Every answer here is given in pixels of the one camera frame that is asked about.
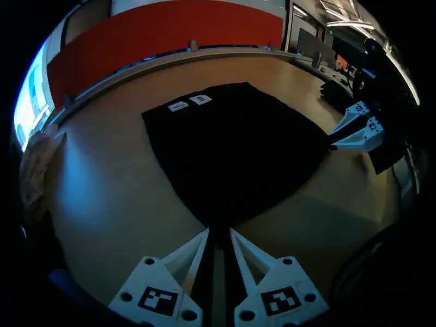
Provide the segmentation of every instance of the red wall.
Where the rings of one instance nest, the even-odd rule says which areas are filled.
[[[76,97],[131,62],[198,45],[280,47],[283,20],[239,4],[178,0],[145,5],[115,15],[67,44],[48,64],[57,109],[65,94]]]

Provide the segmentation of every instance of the office desk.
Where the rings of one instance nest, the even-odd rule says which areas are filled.
[[[61,126],[66,141],[47,171],[46,201],[74,278],[103,304],[144,255],[164,257],[203,229],[157,163],[141,113],[244,81],[326,132],[341,119],[321,101],[321,80],[278,59],[252,57],[156,71],[95,99]],[[395,219],[396,208],[390,172],[375,175],[366,154],[333,152],[295,195],[236,230],[273,256],[295,256],[325,294],[338,265]]]

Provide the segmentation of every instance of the black fabric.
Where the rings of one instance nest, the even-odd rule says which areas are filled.
[[[196,95],[212,100],[198,105]],[[178,101],[189,106],[172,112]],[[205,226],[232,226],[284,200],[329,146],[315,123],[248,83],[188,94],[142,117],[175,192]]]

